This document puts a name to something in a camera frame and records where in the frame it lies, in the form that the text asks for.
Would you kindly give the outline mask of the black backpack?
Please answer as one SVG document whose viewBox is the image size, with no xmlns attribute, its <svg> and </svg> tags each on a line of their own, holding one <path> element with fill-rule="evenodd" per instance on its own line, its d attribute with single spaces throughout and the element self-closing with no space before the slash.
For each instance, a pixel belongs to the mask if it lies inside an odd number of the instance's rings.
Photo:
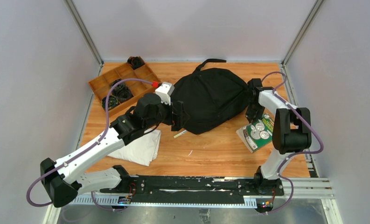
<svg viewBox="0 0 370 224">
<path fill-rule="evenodd" d="M 184 129 L 193 134 L 210 131 L 246 109 L 250 101 L 247 83 L 228 69 L 209 68 L 207 63 L 224 63 L 207 59 L 174 84 L 171 99 L 182 101 L 189 119 Z"/>
</svg>

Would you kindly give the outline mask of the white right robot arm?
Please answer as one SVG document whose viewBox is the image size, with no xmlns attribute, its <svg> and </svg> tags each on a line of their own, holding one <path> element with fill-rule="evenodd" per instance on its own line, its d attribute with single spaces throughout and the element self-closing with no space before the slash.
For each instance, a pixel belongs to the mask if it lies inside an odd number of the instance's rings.
<svg viewBox="0 0 370 224">
<path fill-rule="evenodd" d="M 274 116 L 274 149 L 267 161 L 258 167 L 253 182 L 255 192 L 265 195 L 278 185 L 279 175 L 291 157 L 310 147 L 312 137 L 307 127 L 310 123 L 310 111 L 288 103 L 272 87 L 264 87 L 259 78 L 251 79 L 247 84 L 250 93 L 249 106 L 245 113 L 247 120 L 253 123 L 261 119 L 265 110 Z"/>
</svg>

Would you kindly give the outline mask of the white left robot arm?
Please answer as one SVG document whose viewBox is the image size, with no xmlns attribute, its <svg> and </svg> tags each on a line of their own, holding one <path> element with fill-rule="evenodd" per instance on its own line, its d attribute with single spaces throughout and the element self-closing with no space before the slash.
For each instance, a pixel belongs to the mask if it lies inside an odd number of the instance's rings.
<svg viewBox="0 0 370 224">
<path fill-rule="evenodd" d="M 149 133 L 150 128 L 165 124 L 173 131 L 183 128 L 188 115 L 184 102 L 171 100 L 166 94 L 147 93 L 126 113 L 108 123 L 105 130 L 76 151 L 40 163 L 41 179 L 51 204 L 60 208 L 78 195 L 100 189 L 114 188 L 126 192 L 130 180 L 116 168 L 86 173 L 86 170 L 108 154 L 128 146 Z"/>
</svg>

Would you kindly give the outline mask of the green sticker pack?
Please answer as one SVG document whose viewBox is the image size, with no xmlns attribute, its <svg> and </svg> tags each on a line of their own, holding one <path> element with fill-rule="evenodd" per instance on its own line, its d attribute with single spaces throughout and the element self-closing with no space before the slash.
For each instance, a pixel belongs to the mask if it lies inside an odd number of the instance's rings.
<svg viewBox="0 0 370 224">
<path fill-rule="evenodd" d="M 254 123 L 247 124 L 236 133 L 251 153 L 254 153 L 272 142 L 274 121 L 268 113 Z"/>
</svg>

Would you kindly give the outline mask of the rolled dark belt centre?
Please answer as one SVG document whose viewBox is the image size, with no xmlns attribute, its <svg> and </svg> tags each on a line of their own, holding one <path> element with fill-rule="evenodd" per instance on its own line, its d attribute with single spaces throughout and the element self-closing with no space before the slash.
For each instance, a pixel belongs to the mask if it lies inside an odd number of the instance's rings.
<svg viewBox="0 0 370 224">
<path fill-rule="evenodd" d="M 121 89 L 117 92 L 117 97 L 120 103 L 126 102 L 133 97 L 129 89 Z"/>
</svg>

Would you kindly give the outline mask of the rolled dark belt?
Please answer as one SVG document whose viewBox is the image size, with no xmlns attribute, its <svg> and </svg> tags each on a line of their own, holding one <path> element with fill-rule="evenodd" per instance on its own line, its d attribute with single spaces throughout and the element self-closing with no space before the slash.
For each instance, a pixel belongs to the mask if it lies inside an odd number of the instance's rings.
<svg viewBox="0 0 370 224">
<path fill-rule="evenodd" d="M 121 79 L 117 79 L 117 80 L 113 81 L 112 83 L 110 83 L 110 88 L 112 88 L 116 83 L 118 83 L 118 82 L 120 82 L 120 81 L 121 81 Z M 121 89 L 128 89 L 127 85 L 126 85 L 124 82 L 122 82 L 122 83 L 120 83 L 120 84 L 116 85 L 116 86 L 113 88 L 113 90 L 112 90 L 112 94 L 117 95 L 117 92 L 118 92 L 119 90 L 121 90 Z"/>
<path fill-rule="evenodd" d="M 133 70 L 136 70 L 145 65 L 144 60 L 140 56 L 131 56 L 128 58 L 127 63 Z"/>
<path fill-rule="evenodd" d="M 114 95 L 110 95 L 108 99 L 107 97 L 104 97 L 101 100 L 101 106 L 105 111 L 107 108 L 108 110 L 111 110 L 115 108 L 116 106 L 118 106 L 119 104 L 120 104 L 119 98 Z"/>
<path fill-rule="evenodd" d="M 133 97 L 129 89 L 121 89 L 117 92 L 117 97 L 120 103 L 126 102 Z"/>
</svg>

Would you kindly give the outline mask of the rolled dark belt middle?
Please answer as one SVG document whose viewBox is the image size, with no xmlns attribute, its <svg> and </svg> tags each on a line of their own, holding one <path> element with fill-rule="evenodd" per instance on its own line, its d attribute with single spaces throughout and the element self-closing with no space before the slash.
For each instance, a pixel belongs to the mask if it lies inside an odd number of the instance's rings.
<svg viewBox="0 0 370 224">
<path fill-rule="evenodd" d="M 110 88 L 112 88 L 116 83 L 118 83 L 118 82 L 120 82 L 120 81 L 121 81 L 121 79 L 117 79 L 117 80 L 113 81 L 112 83 L 110 83 Z M 120 84 L 116 85 L 116 86 L 113 88 L 113 90 L 112 90 L 112 94 L 117 95 L 117 92 L 118 92 L 119 90 L 121 90 L 121 89 L 128 89 L 127 85 L 126 85 L 124 82 L 122 82 L 122 83 L 120 83 Z"/>
</svg>

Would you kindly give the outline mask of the rolled dark belt front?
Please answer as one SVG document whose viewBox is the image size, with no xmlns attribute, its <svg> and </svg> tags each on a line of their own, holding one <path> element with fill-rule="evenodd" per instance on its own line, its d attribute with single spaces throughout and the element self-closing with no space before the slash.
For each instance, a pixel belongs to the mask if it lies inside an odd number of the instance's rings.
<svg viewBox="0 0 370 224">
<path fill-rule="evenodd" d="M 118 106 L 119 104 L 120 104 L 119 98 L 114 95 L 110 95 L 108 99 L 107 97 L 104 97 L 101 100 L 101 106 L 105 111 L 107 108 L 108 110 L 111 110 L 115 108 L 116 106 Z"/>
</svg>

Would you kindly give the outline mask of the yellow white pen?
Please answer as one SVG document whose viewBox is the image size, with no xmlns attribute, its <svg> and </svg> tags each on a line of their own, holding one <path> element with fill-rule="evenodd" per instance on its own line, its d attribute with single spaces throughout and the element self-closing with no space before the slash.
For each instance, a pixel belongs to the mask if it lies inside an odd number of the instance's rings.
<svg viewBox="0 0 370 224">
<path fill-rule="evenodd" d="M 187 132 L 188 132 L 187 130 L 183 130 L 182 132 L 180 132 L 180 133 L 176 134 L 176 135 L 174 136 L 174 139 L 176 139 L 176 138 L 178 138 L 178 137 L 182 136 L 183 134 L 185 134 L 185 133 L 187 133 Z"/>
</svg>

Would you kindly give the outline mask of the white folded cloth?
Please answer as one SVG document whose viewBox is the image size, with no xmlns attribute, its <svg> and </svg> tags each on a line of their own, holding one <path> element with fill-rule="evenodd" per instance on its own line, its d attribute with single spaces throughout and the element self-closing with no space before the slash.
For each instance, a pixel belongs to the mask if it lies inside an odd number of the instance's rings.
<svg viewBox="0 0 370 224">
<path fill-rule="evenodd" d="M 154 130 L 108 156 L 148 167 L 157 158 L 160 140 L 161 131 Z"/>
</svg>

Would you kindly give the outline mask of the rolled dark belt top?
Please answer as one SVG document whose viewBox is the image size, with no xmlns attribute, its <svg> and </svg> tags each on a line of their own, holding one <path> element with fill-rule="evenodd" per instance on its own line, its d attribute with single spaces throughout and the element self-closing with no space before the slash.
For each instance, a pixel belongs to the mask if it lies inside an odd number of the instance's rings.
<svg viewBox="0 0 370 224">
<path fill-rule="evenodd" d="M 136 70 L 145 65 L 144 60 L 140 56 L 131 56 L 128 58 L 127 63 L 133 70 Z"/>
</svg>

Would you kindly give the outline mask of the wooden compartment tray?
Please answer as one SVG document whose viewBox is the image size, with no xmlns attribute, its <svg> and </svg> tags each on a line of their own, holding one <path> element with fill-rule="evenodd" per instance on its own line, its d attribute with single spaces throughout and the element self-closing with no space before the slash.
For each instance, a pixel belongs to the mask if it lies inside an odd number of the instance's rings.
<svg viewBox="0 0 370 224">
<path fill-rule="evenodd" d="M 110 93 L 108 100 L 110 116 L 119 114 L 136 103 L 146 93 L 154 92 L 155 86 L 140 82 L 138 79 L 148 82 L 161 82 L 150 67 L 144 63 L 138 63 L 137 66 L 129 63 L 117 66 L 89 81 L 89 86 L 103 109 L 105 109 L 106 96 L 109 90 L 123 79 L 125 81 L 116 86 Z"/>
</svg>

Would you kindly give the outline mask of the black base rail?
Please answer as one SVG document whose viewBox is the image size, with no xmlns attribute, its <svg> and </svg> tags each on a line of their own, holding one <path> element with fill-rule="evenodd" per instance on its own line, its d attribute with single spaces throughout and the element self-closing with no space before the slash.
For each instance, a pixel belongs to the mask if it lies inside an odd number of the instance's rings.
<svg viewBox="0 0 370 224">
<path fill-rule="evenodd" d="M 119 186 L 105 188 L 101 193 L 129 193 L 138 203 L 241 204 L 244 196 L 283 196 L 280 180 L 265 186 L 253 178 L 206 176 L 139 175 L 124 178 Z"/>
</svg>

